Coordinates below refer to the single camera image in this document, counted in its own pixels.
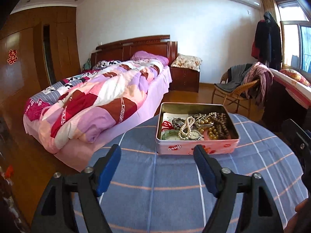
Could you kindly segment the person's hand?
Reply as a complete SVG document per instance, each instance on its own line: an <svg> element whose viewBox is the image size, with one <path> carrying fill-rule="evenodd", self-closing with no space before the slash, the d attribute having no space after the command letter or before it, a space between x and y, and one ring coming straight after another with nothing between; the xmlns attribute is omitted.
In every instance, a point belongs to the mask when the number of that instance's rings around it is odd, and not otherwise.
<svg viewBox="0 0 311 233"><path fill-rule="evenodd" d="M301 210L303 209L303 207L307 204L308 202L308 198L306 198L305 200L303 200L301 203L299 203L296 207L295 207L295 214L294 216L292 216L292 218L288 221L287 226L284 228L284 233L293 233L295 226L297 224L298 221L298 216L301 213Z"/></svg>

